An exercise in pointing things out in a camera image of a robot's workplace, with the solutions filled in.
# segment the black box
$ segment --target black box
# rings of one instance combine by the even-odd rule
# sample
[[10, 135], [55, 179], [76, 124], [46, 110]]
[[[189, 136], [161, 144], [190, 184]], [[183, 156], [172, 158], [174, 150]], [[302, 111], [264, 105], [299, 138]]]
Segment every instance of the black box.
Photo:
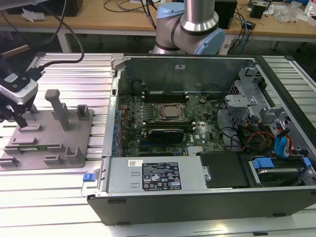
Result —
[[216, 0], [214, 9], [218, 14], [218, 27], [229, 29], [236, 10], [237, 0]]
[[261, 19], [264, 11], [266, 10], [266, 6], [253, 4], [250, 12], [250, 17]]
[[[51, 10], [56, 15], [61, 16], [63, 9], [64, 9], [65, 0], [50, 0], [43, 2], [49, 10]], [[65, 16], [77, 16], [78, 12], [82, 7], [83, 0], [68, 0], [66, 9], [65, 9]], [[49, 15], [43, 8], [39, 5], [27, 5], [23, 7], [25, 10], [33, 11], [33, 12], [44, 12], [45, 15]], [[21, 14], [23, 13], [22, 7], [15, 7], [7, 10], [8, 14]]]

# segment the connector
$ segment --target connector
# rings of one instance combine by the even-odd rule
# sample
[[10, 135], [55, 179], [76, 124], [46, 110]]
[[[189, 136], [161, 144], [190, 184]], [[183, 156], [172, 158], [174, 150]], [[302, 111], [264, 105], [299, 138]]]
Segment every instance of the connector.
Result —
[[283, 130], [282, 132], [280, 132], [277, 136], [278, 137], [283, 137], [284, 135], [286, 135], [287, 133], [290, 132], [290, 129], [287, 127], [285, 130]]
[[38, 81], [45, 73], [45, 71], [43, 70], [44, 68], [42, 66], [39, 66], [37, 68], [30, 68], [26, 71], [26, 75], [32, 80]]

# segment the green circuit board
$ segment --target green circuit board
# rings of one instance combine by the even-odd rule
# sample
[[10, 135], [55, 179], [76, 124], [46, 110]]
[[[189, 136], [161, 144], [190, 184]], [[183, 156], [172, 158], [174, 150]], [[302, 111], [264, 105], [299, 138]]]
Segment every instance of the green circuit board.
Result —
[[[122, 95], [119, 108], [123, 110], [122, 134], [123, 156], [188, 156], [188, 147], [199, 147], [203, 151], [223, 151], [225, 144], [214, 120], [215, 106], [212, 100], [201, 103], [201, 94], [189, 94], [186, 103], [148, 104], [141, 97]], [[178, 144], [152, 144], [142, 136], [143, 121], [159, 121], [164, 115], [162, 107], [177, 106], [183, 121], [194, 121], [195, 129], [185, 133]]]

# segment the barcode sticker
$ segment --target barcode sticker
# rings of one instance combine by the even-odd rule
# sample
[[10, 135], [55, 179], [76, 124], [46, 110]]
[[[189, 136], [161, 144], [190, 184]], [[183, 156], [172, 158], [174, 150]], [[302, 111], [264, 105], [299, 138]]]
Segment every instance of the barcode sticker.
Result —
[[143, 160], [142, 159], [129, 159], [128, 166], [142, 166]]

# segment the warning label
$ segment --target warning label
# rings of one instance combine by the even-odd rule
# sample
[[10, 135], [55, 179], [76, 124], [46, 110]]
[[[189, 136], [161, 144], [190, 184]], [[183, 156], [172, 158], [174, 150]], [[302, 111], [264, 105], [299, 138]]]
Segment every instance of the warning label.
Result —
[[181, 189], [178, 162], [143, 163], [143, 190], [179, 190]]

